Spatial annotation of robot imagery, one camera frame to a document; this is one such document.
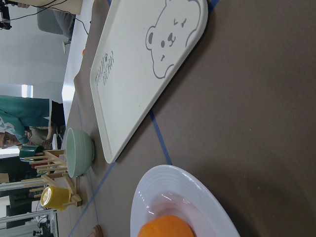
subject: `orange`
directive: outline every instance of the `orange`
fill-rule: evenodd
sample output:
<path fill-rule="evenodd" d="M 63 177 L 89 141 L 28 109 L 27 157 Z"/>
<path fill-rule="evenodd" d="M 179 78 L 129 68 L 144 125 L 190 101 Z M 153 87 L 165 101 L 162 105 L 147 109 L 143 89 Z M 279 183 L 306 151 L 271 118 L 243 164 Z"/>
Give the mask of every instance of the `orange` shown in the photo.
<path fill-rule="evenodd" d="M 194 234 L 184 220 L 167 215 L 143 225 L 138 237 L 194 237 Z"/>

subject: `yellow mug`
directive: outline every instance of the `yellow mug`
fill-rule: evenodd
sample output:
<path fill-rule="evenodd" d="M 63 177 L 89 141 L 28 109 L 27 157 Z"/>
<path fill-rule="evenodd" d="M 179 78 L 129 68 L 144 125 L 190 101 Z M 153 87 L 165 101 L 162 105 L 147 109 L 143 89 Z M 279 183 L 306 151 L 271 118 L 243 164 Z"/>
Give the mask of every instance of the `yellow mug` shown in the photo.
<path fill-rule="evenodd" d="M 40 204 L 46 208 L 63 211 L 67 208 L 63 204 L 68 203 L 70 197 L 69 189 L 48 186 L 41 194 Z"/>

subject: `teal shirt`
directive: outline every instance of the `teal shirt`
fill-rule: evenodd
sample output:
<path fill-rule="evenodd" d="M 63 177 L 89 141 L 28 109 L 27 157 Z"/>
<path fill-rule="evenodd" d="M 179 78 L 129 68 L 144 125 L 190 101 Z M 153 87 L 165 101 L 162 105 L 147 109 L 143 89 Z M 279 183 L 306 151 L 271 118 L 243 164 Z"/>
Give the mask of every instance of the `teal shirt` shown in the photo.
<path fill-rule="evenodd" d="M 49 99 L 22 98 L 0 95 L 0 129 L 14 134 L 25 144 L 25 127 L 50 126 L 51 102 Z"/>

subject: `mint green bowl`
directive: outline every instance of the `mint green bowl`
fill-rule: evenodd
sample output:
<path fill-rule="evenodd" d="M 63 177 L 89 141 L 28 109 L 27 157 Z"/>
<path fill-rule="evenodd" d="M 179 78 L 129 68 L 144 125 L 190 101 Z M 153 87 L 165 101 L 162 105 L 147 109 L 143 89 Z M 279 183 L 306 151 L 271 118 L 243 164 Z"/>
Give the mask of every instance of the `mint green bowl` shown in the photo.
<path fill-rule="evenodd" d="M 82 130 L 69 128 L 66 141 L 67 168 L 70 177 L 84 174 L 94 158 L 91 138 Z"/>

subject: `bear ear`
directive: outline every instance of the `bear ear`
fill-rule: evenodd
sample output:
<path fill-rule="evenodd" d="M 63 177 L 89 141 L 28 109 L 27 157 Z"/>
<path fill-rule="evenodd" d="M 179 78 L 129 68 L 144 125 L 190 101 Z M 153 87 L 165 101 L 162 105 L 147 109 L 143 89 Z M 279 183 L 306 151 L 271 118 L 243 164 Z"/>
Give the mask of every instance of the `bear ear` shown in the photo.
<path fill-rule="evenodd" d="M 148 50 L 152 49 L 152 44 L 153 44 L 153 38 L 154 38 L 154 31 L 155 31 L 155 27 L 151 26 L 148 31 L 147 31 L 147 35 L 146 35 L 146 47 Z"/>

